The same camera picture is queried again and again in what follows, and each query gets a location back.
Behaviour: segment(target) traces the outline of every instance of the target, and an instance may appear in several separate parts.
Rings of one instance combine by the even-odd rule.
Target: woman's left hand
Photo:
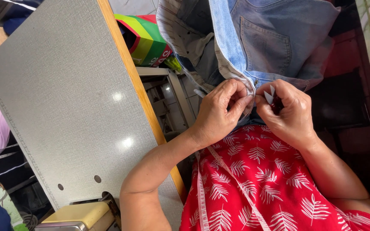
[[[203,98],[195,124],[186,132],[199,149],[218,142],[235,128],[244,108],[252,101],[245,85],[228,79]]]

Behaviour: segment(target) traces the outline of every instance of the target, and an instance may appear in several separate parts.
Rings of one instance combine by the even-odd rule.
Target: woman's right hand
[[[270,92],[270,85],[284,104],[278,115],[273,113],[263,97],[264,91]],[[311,98],[290,83],[276,80],[260,86],[256,91],[255,102],[257,113],[269,129],[295,149],[302,151],[312,148],[319,140],[313,129]]]

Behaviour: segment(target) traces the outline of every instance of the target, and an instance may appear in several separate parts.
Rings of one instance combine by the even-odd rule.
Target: person
[[[263,97],[270,85],[284,105],[278,115]],[[195,152],[182,231],[370,231],[369,194],[316,135],[310,97],[282,80],[266,83],[255,102],[267,126],[232,131],[251,100],[241,82],[222,82],[191,128],[144,156],[121,187],[125,231],[171,230],[157,188]]]

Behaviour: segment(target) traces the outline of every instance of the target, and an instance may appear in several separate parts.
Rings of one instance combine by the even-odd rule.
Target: white tape measure
[[[207,147],[208,150],[210,151],[210,153],[212,154],[212,156],[215,158],[215,160],[218,161],[218,164],[223,167],[228,173],[229,175],[232,176],[232,178],[238,183],[239,187],[242,189],[243,188],[243,185],[241,183],[239,183],[239,181],[236,179],[236,177],[234,176],[234,174],[230,171],[230,169],[228,168],[228,166],[224,163],[224,161],[222,160],[221,157],[219,157],[219,155],[216,153],[216,151],[211,147],[211,146],[208,146]],[[209,223],[208,223],[208,215],[206,213],[206,203],[205,203],[205,192],[203,190],[203,182],[202,182],[202,179],[201,179],[201,172],[200,172],[200,166],[199,166],[199,160],[201,158],[199,152],[196,152],[196,156],[197,156],[197,161],[198,161],[198,183],[197,183],[197,189],[198,189],[198,205],[199,205],[199,223],[201,225],[201,230],[202,231],[209,231]],[[271,231],[268,224],[266,223],[266,221],[264,220],[264,217],[262,216],[262,214],[258,211],[258,209],[256,208],[255,204],[252,202],[251,198],[249,197],[249,195],[247,194],[247,192],[245,192],[245,190],[242,190],[242,193],[244,194],[245,198],[248,200],[250,206],[252,207],[252,212],[255,214],[255,216],[257,217],[262,229],[264,231]]]

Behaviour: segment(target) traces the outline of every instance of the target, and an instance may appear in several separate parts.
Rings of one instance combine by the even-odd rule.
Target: woman's hand
[[[282,99],[284,104],[279,115],[272,112],[270,105],[263,97],[264,90],[269,92],[269,85],[275,88],[275,94]],[[290,83],[276,80],[260,86],[256,92],[255,102],[257,113],[269,129],[295,149],[305,150],[319,140],[313,129],[311,98]]]
[[[218,142],[235,128],[244,108],[252,100],[245,85],[228,79],[203,98],[195,124],[186,132],[199,149]]]

